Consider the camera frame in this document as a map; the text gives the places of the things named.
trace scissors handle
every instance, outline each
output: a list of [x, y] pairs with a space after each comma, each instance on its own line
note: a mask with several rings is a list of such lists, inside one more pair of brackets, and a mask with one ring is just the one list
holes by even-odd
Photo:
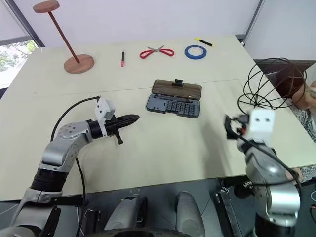
[[142, 58], [142, 59], [145, 59], [147, 58], [149, 55], [151, 55], [154, 51], [153, 50], [147, 50], [147, 51], [144, 51], [144, 52], [141, 52], [139, 54], [139, 56]]
[[167, 48], [163, 48], [161, 50], [159, 50], [161, 53], [164, 53], [170, 57], [172, 57], [174, 55], [174, 51], [171, 49], [167, 49]]

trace person's hand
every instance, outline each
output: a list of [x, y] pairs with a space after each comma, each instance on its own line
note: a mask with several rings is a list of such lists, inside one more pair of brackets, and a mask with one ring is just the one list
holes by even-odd
[[[315, 87], [310, 87], [311, 90], [316, 92]], [[308, 89], [304, 93], [304, 99], [306, 103], [309, 104], [310, 107], [316, 108], [316, 98], [314, 98], [309, 92]]]

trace blue tape roll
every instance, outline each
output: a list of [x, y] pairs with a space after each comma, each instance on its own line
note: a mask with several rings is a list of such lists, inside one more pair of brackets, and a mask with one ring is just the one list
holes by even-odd
[[[190, 48], [200, 48], [203, 50], [203, 53], [201, 55], [192, 55], [192, 54], [189, 54], [189, 49]], [[202, 46], [199, 46], [199, 45], [190, 45], [188, 47], [186, 47], [186, 49], [184, 50], [184, 54], [188, 57], [188, 58], [191, 58], [191, 59], [201, 59], [201, 58], [204, 58], [206, 56], [206, 49]]]

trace wire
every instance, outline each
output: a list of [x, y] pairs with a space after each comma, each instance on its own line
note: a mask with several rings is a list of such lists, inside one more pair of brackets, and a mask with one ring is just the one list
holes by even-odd
[[7, 211], [9, 211], [9, 210], [15, 208], [17, 205], [18, 205], [18, 204], [15, 204], [15, 205], [13, 205], [12, 207], [10, 207], [9, 209], [7, 209], [7, 210], [5, 210], [5, 211], [3, 211], [3, 212], [0, 212], [0, 216], [1, 216], [2, 214], [5, 214]]
[[[252, 72], [254, 70], [254, 68], [259, 64], [259, 63], [262, 63], [264, 61], [268, 61], [268, 60], [272, 60], [272, 62], [270, 62], [268, 64], [267, 67], [271, 66], [275, 61], [281, 61], [282, 63], [286, 63], [286, 65], [281, 68], [279, 71], [277, 72], [274, 72], [273, 74], [274, 75], [277, 75], [279, 73], [281, 73], [283, 70], [285, 69], [290, 69], [290, 73], [291, 75], [288, 76], [288, 77], [284, 77], [284, 79], [282, 79], [278, 84], [274, 85], [273, 89], [270, 90], [266, 95], [262, 96], [262, 95], [259, 95], [259, 92], [260, 90], [268, 83], [270, 82], [270, 79], [267, 79], [267, 81], [263, 84], [261, 84], [262, 82], [262, 78], [264, 76], [264, 73], [262, 72], [262, 70], [259, 70], [257, 72], [255, 72], [253, 75]], [[297, 72], [299, 74], [299, 76], [295, 76], [294, 75], [294, 72]], [[262, 73], [261, 77], [260, 77], [260, 80], [259, 80], [259, 84], [258, 84], [258, 88], [256, 89], [256, 91], [253, 91], [251, 86], [250, 86], [250, 81], [252, 79], [255, 78], [255, 76], [259, 73]], [[282, 85], [286, 80], [288, 79], [291, 79], [291, 82], [290, 82], [290, 88], [289, 88], [289, 91], [286, 95], [283, 95], [283, 96], [280, 96], [278, 98], [275, 98], [275, 99], [271, 99], [271, 100], [268, 100], [267, 99], [267, 96], [269, 94], [271, 94], [276, 88], [278, 88], [280, 85]], [[244, 103], [244, 104], [248, 104], [248, 105], [252, 105], [254, 107], [260, 107], [260, 108], [266, 108], [266, 109], [273, 109], [273, 110], [276, 110], [276, 109], [279, 109], [279, 108], [287, 108], [287, 107], [290, 107], [290, 106], [293, 106], [293, 104], [291, 105], [284, 105], [284, 103], [286, 102], [285, 98], [288, 98], [291, 94], [295, 93], [296, 91], [298, 91], [301, 86], [294, 88], [294, 78], [295, 79], [299, 79], [301, 78], [302, 79], [302, 85], [304, 86], [304, 91], [306, 90], [306, 79], [307, 79], [307, 74], [306, 74], [306, 71], [304, 71], [303, 73], [300, 71], [300, 69], [297, 67], [297, 65], [291, 63], [288, 59], [286, 58], [267, 58], [267, 59], [263, 59], [259, 62], [257, 62], [249, 71], [248, 73], [248, 78], [247, 78], [247, 82], [244, 84], [243, 86], [243, 94], [237, 99], [237, 104], [238, 104], [238, 108], [240, 109], [241, 112], [243, 112], [244, 114], [247, 114], [246, 111], [244, 111], [242, 108], [241, 108], [241, 103]], [[248, 89], [250, 90], [250, 93], [246, 93], [246, 88], [248, 87]], [[304, 97], [304, 94], [302, 93], [301, 97], [295, 101], [295, 102], [298, 102], [300, 101], [302, 98]], [[275, 101], [275, 100], [279, 100], [279, 99], [283, 99], [283, 102], [278, 105], [278, 106], [273, 106], [271, 104], [272, 101]]]
[[90, 98], [87, 98], [87, 99], [84, 99], [84, 100], [80, 100], [79, 102], [71, 105], [63, 114], [62, 116], [58, 119], [58, 121], [56, 122], [54, 128], [53, 128], [53, 131], [51, 133], [51, 136], [50, 136], [50, 141], [52, 142], [54, 140], [54, 135], [55, 135], [55, 132], [56, 132], [56, 129], [60, 123], [60, 121], [64, 118], [64, 116], [70, 111], [72, 110], [75, 106], [83, 103], [83, 102], [86, 102], [86, 101], [89, 101], [89, 100], [99, 100], [100, 96], [94, 96], [94, 97], [90, 97]]
[[313, 194], [315, 194], [316, 193], [316, 191], [313, 191], [312, 193], [311, 193], [311, 199], [313, 200], [313, 201], [316, 201], [316, 199], [315, 198], [313, 198]]
[[[83, 103], [83, 102], [86, 102], [86, 101], [89, 101], [89, 100], [99, 100], [100, 96], [94, 96], [94, 97], [90, 97], [90, 98], [87, 98], [87, 99], [84, 99], [84, 100], [80, 100], [79, 102], [73, 104], [72, 106], [70, 106], [63, 114], [62, 116], [58, 119], [58, 121], [56, 122], [54, 128], [53, 128], [53, 131], [51, 133], [51, 136], [50, 136], [50, 141], [53, 141], [54, 140], [54, 135], [55, 135], [55, 132], [56, 132], [56, 129], [59, 125], [59, 123], [61, 122], [61, 120], [64, 118], [64, 116], [71, 110], [73, 109], [75, 106]], [[82, 190], [83, 190], [83, 203], [82, 203], [82, 206], [84, 206], [86, 204], [86, 192], [85, 192], [85, 183], [84, 183], [84, 176], [83, 176], [83, 172], [82, 172], [82, 169], [81, 169], [81, 166], [79, 164], [79, 160], [78, 158], [76, 158], [76, 163], [77, 163], [77, 166], [78, 166], [78, 169], [79, 169], [79, 173], [80, 173], [80, 177], [81, 177], [81, 182], [82, 182]], [[78, 229], [77, 229], [77, 232], [76, 232], [76, 237], [79, 236], [80, 232], [84, 235], [82, 229], [81, 229], [81, 226], [82, 226], [82, 222], [83, 222], [83, 216], [84, 216], [84, 212], [82, 211], [81, 213], [81, 218], [80, 218], [80, 221], [79, 221], [79, 225], [78, 225]]]
[[[81, 176], [81, 181], [82, 181], [82, 189], [83, 189], [83, 204], [82, 204], [82, 206], [84, 206], [84, 205], [85, 205], [85, 184], [84, 184], [84, 176], [83, 176], [83, 172], [82, 172], [82, 170], [81, 170], [81, 167], [80, 167], [78, 158], [76, 158], [76, 163], [77, 163], [77, 166], [78, 166], [78, 169], [79, 169], [79, 172], [80, 172], [80, 176]], [[78, 229], [77, 229], [77, 233], [76, 233], [76, 237], [79, 236], [79, 233], [80, 233], [80, 230], [81, 230], [81, 226], [82, 226], [82, 222], [83, 222], [83, 216], [84, 216], [84, 211], [83, 211], [83, 209], [82, 209], [81, 217], [80, 217], [80, 222], [79, 222]]]
[[264, 154], [268, 155], [269, 157], [271, 157], [272, 159], [274, 159], [276, 162], [278, 162], [280, 165], [282, 165], [293, 177], [292, 180], [286, 180], [283, 182], [278, 182], [278, 183], [265, 183], [265, 184], [260, 184], [260, 183], [254, 183], [252, 184], [252, 186], [273, 186], [273, 185], [281, 185], [281, 184], [287, 184], [290, 182], [295, 181], [296, 185], [297, 185], [297, 189], [298, 189], [298, 193], [300, 196], [300, 200], [302, 201], [302, 185], [300, 183], [300, 181], [298, 180], [298, 176], [295, 175], [295, 171], [293, 171], [292, 169], [290, 169], [283, 161], [281, 161], [280, 159], [278, 159], [276, 156], [272, 155], [271, 153], [267, 152], [266, 150], [262, 149], [261, 147], [259, 147], [257, 144], [245, 139], [244, 137], [242, 137], [241, 135], [237, 134], [238, 138], [242, 141], [244, 141], [245, 143], [253, 146], [254, 148], [258, 149], [259, 151], [263, 152]]
[[79, 207], [77, 207], [77, 221], [78, 221], [78, 225], [80, 225], [80, 221], [79, 221]]
[[207, 201], [207, 203], [206, 203], [206, 205], [205, 205], [205, 207], [204, 207], [204, 209], [203, 209], [203, 211], [201, 213], [201, 216], [203, 216], [203, 213], [204, 213], [205, 209], [207, 208], [207, 205], [208, 205], [210, 200], [211, 200], [211, 197], [208, 199], [208, 201]]

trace pink marker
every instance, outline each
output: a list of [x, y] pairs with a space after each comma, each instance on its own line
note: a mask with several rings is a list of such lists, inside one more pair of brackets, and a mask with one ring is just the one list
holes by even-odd
[[122, 52], [122, 61], [120, 63], [121, 67], [124, 67], [124, 65], [125, 65], [124, 57], [125, 57], [125, 51]]

